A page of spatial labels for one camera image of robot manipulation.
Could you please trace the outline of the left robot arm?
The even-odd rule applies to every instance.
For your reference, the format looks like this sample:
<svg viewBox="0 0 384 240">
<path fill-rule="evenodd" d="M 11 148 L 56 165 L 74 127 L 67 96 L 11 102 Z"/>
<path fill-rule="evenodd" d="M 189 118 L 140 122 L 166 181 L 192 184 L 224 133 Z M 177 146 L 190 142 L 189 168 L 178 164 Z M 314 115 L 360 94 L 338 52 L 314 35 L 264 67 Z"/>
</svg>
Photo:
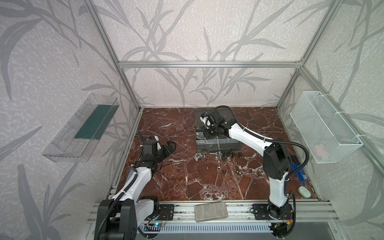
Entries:
<svg viewBox="0 0 384 240">
<path fill-rule="evenodd" d="M 140 198 L 143 189 L 158 170 L 158 165 L 176 151 L 177 144 L 164 145 L 156 136 L 142 140 L 141 153 L 131 167 L 125 185 L 111 199 L 98 207 L 95 240 L 134 240 L 139 225 L 148 217 L 159 214 L 156 197 Z"/>
</svg>

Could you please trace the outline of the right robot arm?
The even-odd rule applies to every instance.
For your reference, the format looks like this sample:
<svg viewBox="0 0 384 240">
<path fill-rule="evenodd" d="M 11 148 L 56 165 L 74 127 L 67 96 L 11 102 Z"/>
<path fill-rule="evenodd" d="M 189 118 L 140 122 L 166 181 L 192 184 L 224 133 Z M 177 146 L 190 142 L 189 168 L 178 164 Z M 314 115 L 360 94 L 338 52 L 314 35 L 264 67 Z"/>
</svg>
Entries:
<svg viewBox="0 0 384 240">
<path fill-rule="evenodd" d="M 287 182 L 292 175 L 302 170 L 309 162 L 310 154 L 306 147 L 296 142 L 275 140 L 258 134 L 243 126 L 236 118 L 233 110 L 231 119 L 225 119 L 219 112 L 218 106 L 208 113 L 200 116 L 205 128 L 204 136 L 207 139 L 226 136 L 237 140 L 255 150 L 263 157 L 263 171 L 270 181 L 270 195 L 268 200 L 268 214 L 272 219 L 280 219 L 289 208 L 289 194 Z M 304 162 L 292 172 L 289 171 L 292 156 L 287 145 L 299 147 L 305 154 Z"/>
</svg>

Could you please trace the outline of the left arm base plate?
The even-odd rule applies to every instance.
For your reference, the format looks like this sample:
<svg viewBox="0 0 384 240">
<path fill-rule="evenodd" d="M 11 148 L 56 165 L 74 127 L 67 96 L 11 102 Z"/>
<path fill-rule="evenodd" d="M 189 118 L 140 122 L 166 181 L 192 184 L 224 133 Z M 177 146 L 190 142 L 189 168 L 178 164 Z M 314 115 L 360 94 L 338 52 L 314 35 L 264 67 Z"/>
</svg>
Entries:
<svg viewBox="0 0 384 240">
<path fill-rule="evenodd" d="M 175 205 L 160 204 L 159 209 L 148 217 L 148 220 L 172 221 L 175 213 Z"/>
</svg>

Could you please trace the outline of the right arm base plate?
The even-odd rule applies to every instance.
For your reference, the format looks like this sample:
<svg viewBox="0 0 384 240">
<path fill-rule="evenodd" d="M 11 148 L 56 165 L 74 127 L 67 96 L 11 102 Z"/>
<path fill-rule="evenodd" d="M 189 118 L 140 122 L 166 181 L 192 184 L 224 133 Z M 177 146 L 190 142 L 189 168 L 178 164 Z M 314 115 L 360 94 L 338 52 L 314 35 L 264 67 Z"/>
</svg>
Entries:
<svg viewBox="0 0 384 240">
<path fill-rule="evenodd" d="M 255 220 L 271 221 L 273 218 L 269 215 L 268 204 L 253 204 L 250 213 L 254 215 Z"/>
</svg>

